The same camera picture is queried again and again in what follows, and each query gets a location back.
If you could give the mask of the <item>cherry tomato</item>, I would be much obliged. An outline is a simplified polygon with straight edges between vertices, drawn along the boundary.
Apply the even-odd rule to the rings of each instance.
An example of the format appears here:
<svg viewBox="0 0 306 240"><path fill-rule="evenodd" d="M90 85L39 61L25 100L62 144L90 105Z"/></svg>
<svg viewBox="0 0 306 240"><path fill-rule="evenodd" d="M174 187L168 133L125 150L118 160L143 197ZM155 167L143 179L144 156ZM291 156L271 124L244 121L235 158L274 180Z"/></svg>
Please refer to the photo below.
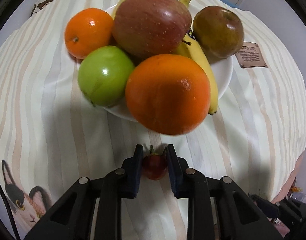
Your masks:
<svg viewBox="0 0 306 240"><path fill-rule="evenodd" d="M167 172L166 153L156 152L153 145L150 145L149 151L142 162L142 175L150 180L160 180Z"/></svg>

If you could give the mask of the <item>orange fruit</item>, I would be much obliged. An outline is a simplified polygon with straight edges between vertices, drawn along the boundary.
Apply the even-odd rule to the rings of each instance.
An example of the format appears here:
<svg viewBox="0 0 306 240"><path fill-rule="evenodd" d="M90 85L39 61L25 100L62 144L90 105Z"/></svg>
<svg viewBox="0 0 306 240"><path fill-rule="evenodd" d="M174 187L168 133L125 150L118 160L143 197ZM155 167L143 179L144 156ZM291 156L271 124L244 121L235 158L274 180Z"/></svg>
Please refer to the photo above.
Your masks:
<svg viewBox="0 0 306 240"><path fill-rule="evenodd" d="M125 100L132 116L157 133L194 130L210 108L210 82L192 59L160 54L141 62L128 78Z"/></svg>
<svg viewBox="0 0 306 240"><path fill-rule="evenodd" d="M87 8L78 12L64 31L68 52L82 60L92 51L109 45L113 25L112 16L101 9Z"/></svg>

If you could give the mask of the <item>large yellow banana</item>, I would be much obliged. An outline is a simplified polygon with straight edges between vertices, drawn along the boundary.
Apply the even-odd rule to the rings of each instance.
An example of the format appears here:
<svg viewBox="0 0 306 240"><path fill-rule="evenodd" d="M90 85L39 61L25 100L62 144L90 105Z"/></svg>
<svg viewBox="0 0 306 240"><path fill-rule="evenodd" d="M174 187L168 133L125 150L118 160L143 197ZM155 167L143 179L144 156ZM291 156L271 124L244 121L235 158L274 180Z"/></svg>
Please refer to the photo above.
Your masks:
<svg viewBox="0 0 306 240"><path fill-rule="evenodd" d="M174 51L175 54L191 58L195 61L206 73L210 83L210 108L209 114L213 115L217 112L218 107L218 88L215 76L210 67L208 59L206 58L201 46L194 37L193 31L189 28L184 36L182 42Z"/></svg>

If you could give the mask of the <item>teddy bear print pillow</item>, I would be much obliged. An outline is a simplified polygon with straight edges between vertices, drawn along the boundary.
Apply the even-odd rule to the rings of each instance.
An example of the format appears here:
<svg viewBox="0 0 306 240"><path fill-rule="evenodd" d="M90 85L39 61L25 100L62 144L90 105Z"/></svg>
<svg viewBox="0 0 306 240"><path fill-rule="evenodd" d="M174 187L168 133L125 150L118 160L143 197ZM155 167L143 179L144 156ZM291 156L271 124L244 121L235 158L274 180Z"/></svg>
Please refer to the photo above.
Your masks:
<svg viewBox="0 0 306 240"><path fill-rule="evenodd" d="M38 0L36 3L33 5L33 9L31 11L31 16L36 14L37 12L40 12L45 6L53 2L54 0Z"/></svg>

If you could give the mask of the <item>dark red apple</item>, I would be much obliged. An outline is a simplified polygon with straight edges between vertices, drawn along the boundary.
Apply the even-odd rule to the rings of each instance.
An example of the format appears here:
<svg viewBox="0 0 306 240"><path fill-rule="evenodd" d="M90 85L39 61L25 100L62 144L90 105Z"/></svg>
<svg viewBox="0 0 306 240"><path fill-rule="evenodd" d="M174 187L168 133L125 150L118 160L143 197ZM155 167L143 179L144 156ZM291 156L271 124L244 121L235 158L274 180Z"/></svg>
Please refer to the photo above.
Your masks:
<svg viewBox="0 0 306 240"><path fill-rule="evenodd" d="M219 6L208 6L199 11L193 19L192 30L201 47L221 59L236 54L244 42L240 18Z"/></svg>

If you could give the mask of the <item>white ceramic plate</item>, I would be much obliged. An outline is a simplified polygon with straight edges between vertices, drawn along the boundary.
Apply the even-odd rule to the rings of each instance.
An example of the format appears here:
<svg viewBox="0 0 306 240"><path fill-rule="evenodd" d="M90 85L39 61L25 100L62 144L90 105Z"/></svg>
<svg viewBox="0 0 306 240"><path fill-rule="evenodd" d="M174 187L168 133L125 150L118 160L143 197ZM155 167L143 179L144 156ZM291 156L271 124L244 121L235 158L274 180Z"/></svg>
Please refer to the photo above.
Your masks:
<svg viewBox="0 0 306 240"><path fill-rule="evenodd" d="M131 61L135 65L135 67L137 65L134 63L134 59L137 59L138 61L143 61L143 60L146 60L146 59L150 58L150 57L148 57L146 59L140 59L138 57L135 57L135 56L129 54L116 42L116 40L113 37L113 34L111 36L110 43L107 46L116 46L116 47L120 48L121 50L123 50L128 55L128 57L131 59ZM228 59L220 61L217 64L214 64L214 65L210 64L210 67L213 71L213 74L215 76L215 80L216 80L216 83L217 83L218 99L219 99L223 95L224 91L227 89L227 87L229 85L229 82L230 82L230 79L231 79L231 74L232 74L232 71L233 71L233 60L232 60L232 58L228 58ZM128 119L128 120L132 120L132 118L133 118L132 114L129 112L129 110L127 108L127 105L126 105L126 102L125 102L125 92L124 92L124 97L122 99L120 99L120 101L117 104L115 104L113 106L110 106L110 107L103 107L103 108L105 110L107 110L108 112L110 112L110 113L112 113L116 116L119 116L121 118Z"/></svg>

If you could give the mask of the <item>brown fabric label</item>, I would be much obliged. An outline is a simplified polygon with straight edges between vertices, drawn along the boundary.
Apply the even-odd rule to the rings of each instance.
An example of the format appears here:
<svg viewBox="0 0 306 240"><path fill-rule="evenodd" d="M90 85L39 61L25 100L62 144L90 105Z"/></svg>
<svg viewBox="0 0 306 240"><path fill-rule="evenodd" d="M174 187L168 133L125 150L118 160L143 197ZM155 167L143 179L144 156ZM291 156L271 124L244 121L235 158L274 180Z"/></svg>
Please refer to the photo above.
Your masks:
<svg viewBox="0 0 306 240"><path fill-rule="evenodd" d="M241 68L268 68L257 43L243 42L242 47L235 56Z"/></svg>

